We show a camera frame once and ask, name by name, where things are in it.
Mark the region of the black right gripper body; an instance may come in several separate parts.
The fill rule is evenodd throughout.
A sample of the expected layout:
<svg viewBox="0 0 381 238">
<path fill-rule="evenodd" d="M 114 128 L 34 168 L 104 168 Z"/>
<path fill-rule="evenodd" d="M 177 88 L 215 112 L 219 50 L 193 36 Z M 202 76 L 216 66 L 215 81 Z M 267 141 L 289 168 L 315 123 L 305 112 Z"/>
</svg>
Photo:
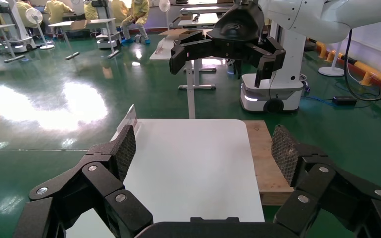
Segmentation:
<svg viewBox="0 0 381 238">
<path fill-rule="evenodd" d="M 242 1 L 233 5 L 206 34 L 211 42 L 206 55 L 239 59 L 260 60 L 267 52 L 259 46 L 264 26 L 264 14 L 257 1 Z"/>
</svg>

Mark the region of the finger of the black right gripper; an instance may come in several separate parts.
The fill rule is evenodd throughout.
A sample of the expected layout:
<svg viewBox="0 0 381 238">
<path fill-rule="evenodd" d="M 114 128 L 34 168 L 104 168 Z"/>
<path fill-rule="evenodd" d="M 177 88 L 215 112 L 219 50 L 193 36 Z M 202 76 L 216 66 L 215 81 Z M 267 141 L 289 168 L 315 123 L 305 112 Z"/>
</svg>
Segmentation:
<svg viewBox="0 0 381 238">
<path fill-rule="evenodd" d="M 179 35 L 171 48 L 169 59 L 169 70 L 172 75 L 176 75 L 187 61 L 202 59 L 206 57 L 220 57 L 221 41 L 226 39 L 226 35 L 220 30 L 186 31 Z"/>
<path fill-rule="evenodd" d="M 268 36 L 258 44 L 245 43 L 243 55 L 244 61 L 257 69 L 254 86 L 259 88 L 262 80 L 270 79 L 273 72 L 282 68 L 286 51 Z"/>
</svg>

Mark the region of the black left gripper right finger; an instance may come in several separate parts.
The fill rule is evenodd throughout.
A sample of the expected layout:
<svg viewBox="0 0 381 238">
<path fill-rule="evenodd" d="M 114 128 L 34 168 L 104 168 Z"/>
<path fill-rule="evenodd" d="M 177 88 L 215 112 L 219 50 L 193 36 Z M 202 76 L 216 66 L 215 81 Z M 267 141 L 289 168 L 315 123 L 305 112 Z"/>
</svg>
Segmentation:
<svg viewBox="0 0 381 238">
<path fill-rule="evenodd" d="M 320 148 L 298 142 L 286 127 L 274 129 L 272 156 L 293 192 L 274 223 L 303 238 L 321 210 L 357 238 L 381 238 L 381 187 L 334 163 Z"/>
</svg>

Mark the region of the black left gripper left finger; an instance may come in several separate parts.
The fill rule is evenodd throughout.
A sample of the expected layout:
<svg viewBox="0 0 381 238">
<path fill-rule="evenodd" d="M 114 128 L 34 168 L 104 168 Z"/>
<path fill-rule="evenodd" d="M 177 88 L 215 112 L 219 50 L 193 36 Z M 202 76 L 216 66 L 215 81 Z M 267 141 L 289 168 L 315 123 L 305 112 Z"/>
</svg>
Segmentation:
<svg viewBox="0 0 381 238">
<path fill-rule="evenodd" d="M 125 125 L 113 141 L 92 146 L 73 168 L 30 191 L 13 236 L 64 238 L 89 210 L 115 237 L 137 236 L 153 224 L 153 216 L 124 185 L 135 153 L 131 125 Z"/>
</svg>

